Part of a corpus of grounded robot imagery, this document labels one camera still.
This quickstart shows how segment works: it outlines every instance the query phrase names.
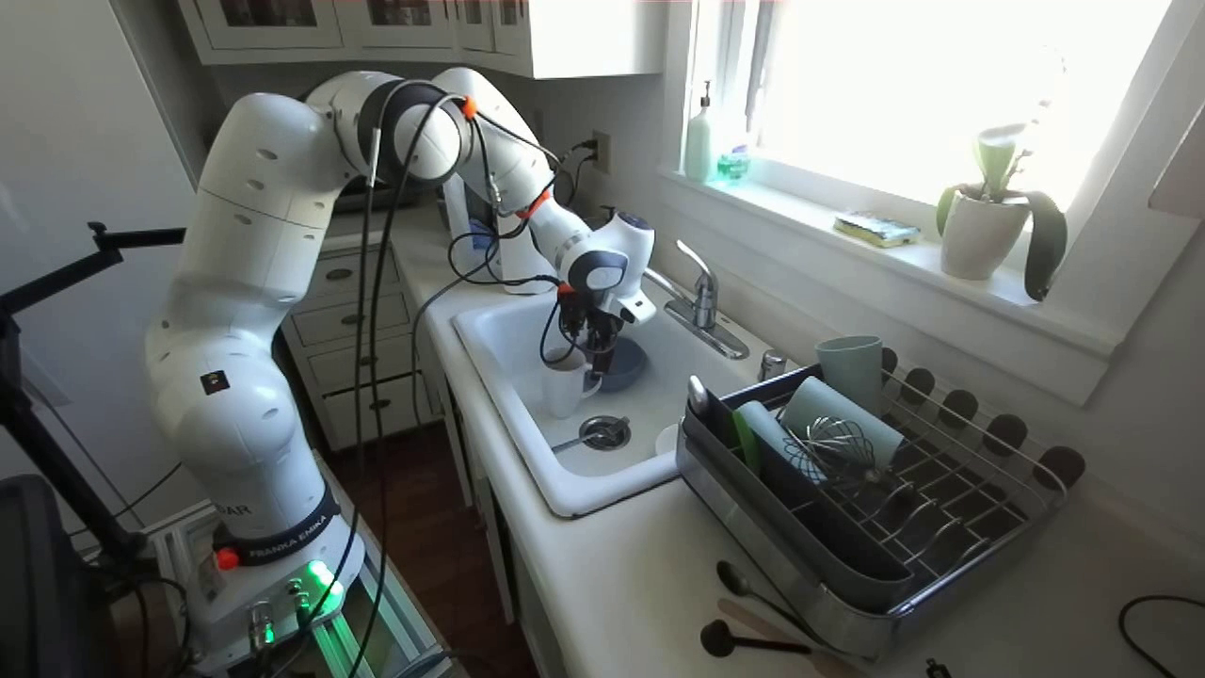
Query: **white cabinet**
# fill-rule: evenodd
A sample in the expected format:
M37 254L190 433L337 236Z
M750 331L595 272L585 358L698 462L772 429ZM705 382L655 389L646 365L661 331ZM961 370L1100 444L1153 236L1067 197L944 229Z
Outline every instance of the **white cabinet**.
M375 358L360 358L355 372L355 336L364 329L364 318L357 314L357 285L364 272L360 254L349 240L335 236L324 250L303 301L282 325L282 338L302 375L302 396L307 399L331 451L357 444L357 419L364 441L438 422L438 399L430 396L423 370L410 365L410 310L393 255L385 255L379 272Z
M408 62L526 80L661 67L655 0L177 0L204 64Z

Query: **outlet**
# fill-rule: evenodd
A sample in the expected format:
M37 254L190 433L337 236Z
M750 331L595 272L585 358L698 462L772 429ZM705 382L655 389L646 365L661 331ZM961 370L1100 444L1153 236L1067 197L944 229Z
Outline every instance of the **outlet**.
M595 132L595 170L606 176L611 175L611 134Z

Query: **sink basin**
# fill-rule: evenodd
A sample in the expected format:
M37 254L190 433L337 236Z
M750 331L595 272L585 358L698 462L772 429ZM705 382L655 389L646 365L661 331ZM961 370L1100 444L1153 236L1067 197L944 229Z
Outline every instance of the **sink basin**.
M758 375L754 358L729 362L674 318L655 314L652 319L620 331L646 353L637 382L603 389L571 412L553 412L542 393L548 370L539 358L548 310L548 293L514 296L488 310L467 310L453 318L453 325L494 399L494 412L523 455L523 466L556 517L598 511L676 475L674 444L690 375L699 375L720 396L754 383ZM629 419L634 436L611 451L595 451L586 444L553 451L553 444L571 441L580 422L595 414Z

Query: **countertop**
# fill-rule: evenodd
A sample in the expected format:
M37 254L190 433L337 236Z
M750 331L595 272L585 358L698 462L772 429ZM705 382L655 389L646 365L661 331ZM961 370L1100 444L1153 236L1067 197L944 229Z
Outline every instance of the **countertop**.
M404 212L393 254L414 296L430 301L448 272L448 234L438 208ZM1205 590L1201 546L1159 541L1159 531L1119 517L1107 493L1079 481L1074 502L1041 526L1018 565L991 576L955 608L926 618L877 662L807 660L774 650L735 650L711 660L699 630L728 618L738 634L759 637L774 624L769 611L729 598L716 561L735 561L750 579L754 565L706 517L685 481L661 481L585 521L547 511L523 458L514 455L453 318L475 305L503 305L511 293L453 285L425 310L425 331L455 393L463 433L483 448L483 470L503 511L511 546L532 568L567 673L883 673L920 678L926 660L955 678L976 673L1153 673L1119 637L1114 613L1147 590ZM1205 613L1146 611L1132 637L1168 668L1205 668Z

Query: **dish rack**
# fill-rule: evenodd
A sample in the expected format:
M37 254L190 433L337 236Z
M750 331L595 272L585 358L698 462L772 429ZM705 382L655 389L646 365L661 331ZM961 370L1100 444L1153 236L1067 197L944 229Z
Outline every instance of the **dish rack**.
M782 412L807 375L821 370L728 399L705 393L685 407L676 470L833 650L883 657L971 579L1009 565L1083 470L1070 448L1025 455L1019 419L976 427L979 403L966 393L936 403L929 372L916 370L883 372L877 414L903 433L888 466L846 462L792 436L824 470L813 481L765 441L750 448L735 427L735 407L759 399Z

